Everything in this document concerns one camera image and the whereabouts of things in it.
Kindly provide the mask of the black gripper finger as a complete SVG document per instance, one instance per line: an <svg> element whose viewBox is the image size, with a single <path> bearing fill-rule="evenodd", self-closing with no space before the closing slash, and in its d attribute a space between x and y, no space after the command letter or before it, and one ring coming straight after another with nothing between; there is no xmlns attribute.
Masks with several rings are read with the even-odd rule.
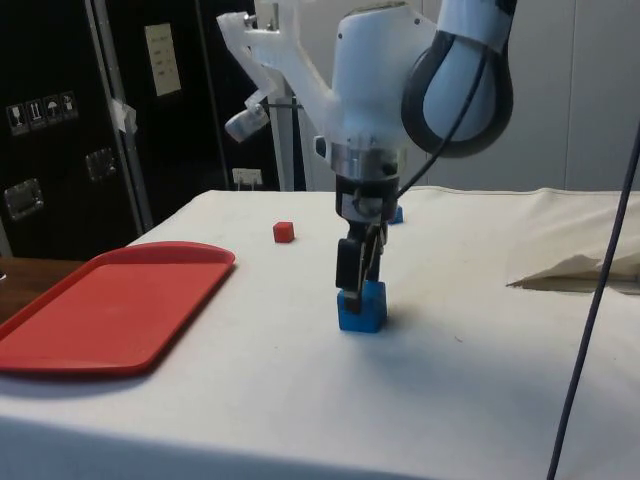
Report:
<svg viewBox="0 0 640 480"><path fill-rule="evenodd" d="M384 252L388 238L388 223L383 222L376 225L375 231L371 234L370 240L370 260L368 265L368 280L377 282L380 275L381 257Z"/></svg>
<svg viewBox="0 0 640 480"><path fill-rule="evenodd" d="M351 222L347 236L338 242L336 287L343 293L345 308L351 313L361 311L369 230L370 224Z"/></svg>

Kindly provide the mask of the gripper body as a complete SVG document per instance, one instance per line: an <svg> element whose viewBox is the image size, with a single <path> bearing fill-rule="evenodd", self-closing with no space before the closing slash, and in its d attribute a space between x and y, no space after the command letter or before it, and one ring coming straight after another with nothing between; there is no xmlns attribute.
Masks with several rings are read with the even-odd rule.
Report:
<svg viewBox="0 0 640 480"><path fill-rule="evenodd" d="M381 224L392 220L397 208L399 178L359 182L336 177L336 212L349 222Z"/></svg>

